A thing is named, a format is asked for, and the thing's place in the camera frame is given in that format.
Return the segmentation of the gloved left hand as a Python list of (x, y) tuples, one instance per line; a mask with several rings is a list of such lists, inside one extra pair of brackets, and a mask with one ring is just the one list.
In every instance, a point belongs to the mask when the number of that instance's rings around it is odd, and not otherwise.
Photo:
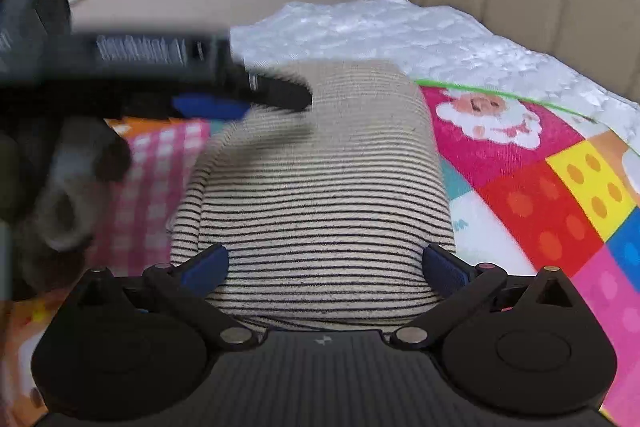
[(1, 287), (13, 300), (77, 280), (131, 164), (102, 119), (1, 119)]

